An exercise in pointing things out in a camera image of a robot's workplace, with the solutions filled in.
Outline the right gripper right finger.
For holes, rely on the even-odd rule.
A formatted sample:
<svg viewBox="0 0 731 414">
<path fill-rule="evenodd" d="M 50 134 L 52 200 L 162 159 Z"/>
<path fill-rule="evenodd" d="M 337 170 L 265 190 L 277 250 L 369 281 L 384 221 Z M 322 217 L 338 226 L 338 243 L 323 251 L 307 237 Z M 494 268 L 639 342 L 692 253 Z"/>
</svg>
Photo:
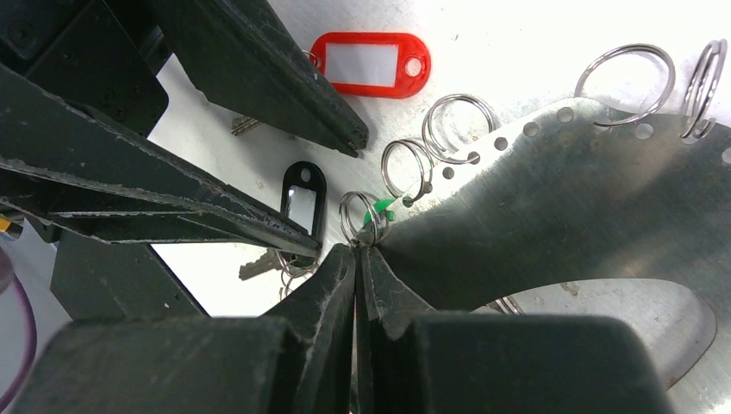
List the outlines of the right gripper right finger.
<svg viewBox="0 0 731 414">
<path fill-rule="evenodd" d="M 610 317 L 439 311 L 356 251 L 361 413 L 670 413 L 640 338 Z"/>
</svg>

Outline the red tagged key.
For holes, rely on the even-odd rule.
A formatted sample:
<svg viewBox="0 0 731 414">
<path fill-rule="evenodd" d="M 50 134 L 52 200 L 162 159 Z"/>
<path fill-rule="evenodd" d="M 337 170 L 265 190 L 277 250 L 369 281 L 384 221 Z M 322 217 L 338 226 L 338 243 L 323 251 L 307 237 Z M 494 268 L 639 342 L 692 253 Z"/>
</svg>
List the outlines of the red tagged key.
<svg viewBox="0 0 731 414">
<path fill-rule="evenodd" d="M 303 55 L 341 95 L 405 99 L 432 71 L 427 44 L 404 32 L 327 32 Z"/>
</svg>

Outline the metal key holder ring plate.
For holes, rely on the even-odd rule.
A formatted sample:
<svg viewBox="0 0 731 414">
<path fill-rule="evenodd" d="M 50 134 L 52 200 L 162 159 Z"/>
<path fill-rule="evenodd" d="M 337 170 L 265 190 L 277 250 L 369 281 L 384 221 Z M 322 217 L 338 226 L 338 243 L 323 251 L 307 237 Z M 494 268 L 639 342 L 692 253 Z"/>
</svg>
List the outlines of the metal key holder ring plate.
<svg viewBox="0 0 731 414">
<path fill-rule="evenodd" d="M 474 309 L 587 279 L 658 279 L 714 322 L 685 390 L 730 390 L 730 130 L 708 116 L 728 44 L 702 51 L 677 114 L 576 96 L 497 129 L 429 170 L 436 187 L 373 214 L 377 245 L 432 304 Z"/>
</svg>

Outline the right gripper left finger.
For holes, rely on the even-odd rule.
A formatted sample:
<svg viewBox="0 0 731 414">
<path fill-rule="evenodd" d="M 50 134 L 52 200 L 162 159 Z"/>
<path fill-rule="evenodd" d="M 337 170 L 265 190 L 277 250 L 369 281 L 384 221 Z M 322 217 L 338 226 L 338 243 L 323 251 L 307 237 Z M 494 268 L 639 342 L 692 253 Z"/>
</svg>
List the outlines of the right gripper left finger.
<svg viewBox="0 0 731 414">
<path fill-rule="evenodd" d="M 347 413 L 353 251 L 255 318 L 69 323 L 47 344 L 15 413 Z"/>
</svg>

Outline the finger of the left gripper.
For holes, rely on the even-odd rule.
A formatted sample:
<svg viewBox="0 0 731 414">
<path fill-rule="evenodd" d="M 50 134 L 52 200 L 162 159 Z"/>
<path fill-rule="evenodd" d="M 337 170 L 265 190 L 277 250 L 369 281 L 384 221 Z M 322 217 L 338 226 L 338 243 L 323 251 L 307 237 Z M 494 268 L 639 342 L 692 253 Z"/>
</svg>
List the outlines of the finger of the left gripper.
<svg viewBox="0 0 731 414">
<path fill-rule="evenodd" d="M 310 62 L 267 1 L 152 1 L 189 80 L 213 104 L 348 156 L 365 122 Z"/>
<path fill-rule="evenodd" d="M 101 112 L 1 71 L 1 201 L 100 242 L 247 242 L 314 256 L 299 225 Z"/>
</svg>

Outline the green tagged key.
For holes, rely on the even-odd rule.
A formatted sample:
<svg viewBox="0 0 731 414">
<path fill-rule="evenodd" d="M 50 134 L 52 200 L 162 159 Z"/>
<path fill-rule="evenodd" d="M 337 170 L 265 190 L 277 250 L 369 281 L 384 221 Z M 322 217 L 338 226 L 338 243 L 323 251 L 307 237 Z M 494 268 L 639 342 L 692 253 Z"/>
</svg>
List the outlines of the green tagged key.
<svg viewBox="0 0 731 414">
<path fill-rule="evenodd" d="M 384 198 L 376 201 L 372 208 L 377 214 L 384 213 L 388 221 L 393 221 L 395 213 L 390 209 L 390 206 L 394 203 L 394 198 Z"/>
</svg>

